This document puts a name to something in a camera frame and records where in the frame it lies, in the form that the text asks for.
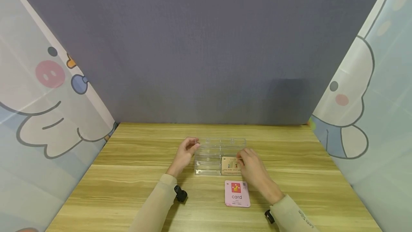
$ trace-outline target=card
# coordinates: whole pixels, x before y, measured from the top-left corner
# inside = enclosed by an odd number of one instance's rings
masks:
[[[222,175],[241,175],[236,157],[222,157]]]
[[[229,207],[250,207],[249,189],[244,181],[225,181],[225,204]]]

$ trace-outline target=pink card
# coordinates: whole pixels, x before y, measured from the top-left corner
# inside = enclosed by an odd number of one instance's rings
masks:
[[[250,207],[249,190],[244,181],[225,181],[225,204],[230,207]]]

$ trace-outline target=cartoon curtain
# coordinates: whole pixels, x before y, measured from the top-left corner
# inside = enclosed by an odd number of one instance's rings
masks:
[[[383,231],[412,231],[412,0],[377,0],[309,125]]]
[[[0,231],[44,231],[116,124],[27,1],[0,9]]]

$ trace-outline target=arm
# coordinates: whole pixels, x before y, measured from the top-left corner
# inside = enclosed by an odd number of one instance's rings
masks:
[[[271,204],[270,213],[281,232],[318,232],[303,211],[270,178],[258,154],[244,148],[237,154],[242,176]]]
[[[166,174],[162,175],[152,193],[144,202],[142,208],[135,216],[129,232],[160,232],[170,207],[173,205],[177,185],[176,177],[182,173],[193,154],[199,148],[197,138],[187,137],[179,146],[175,158]]]

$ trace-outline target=black wrist device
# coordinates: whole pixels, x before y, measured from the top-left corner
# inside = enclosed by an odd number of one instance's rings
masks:
[[[273,218],[272,214],[270,213],[270,210],[267,210],[265,212],[265,216],[271,224],[275,223],[275,219]]]
[[[184,202],[187,198],[187,192],[183,191],[179,185],[175,186],[176,198],[178,202]]]

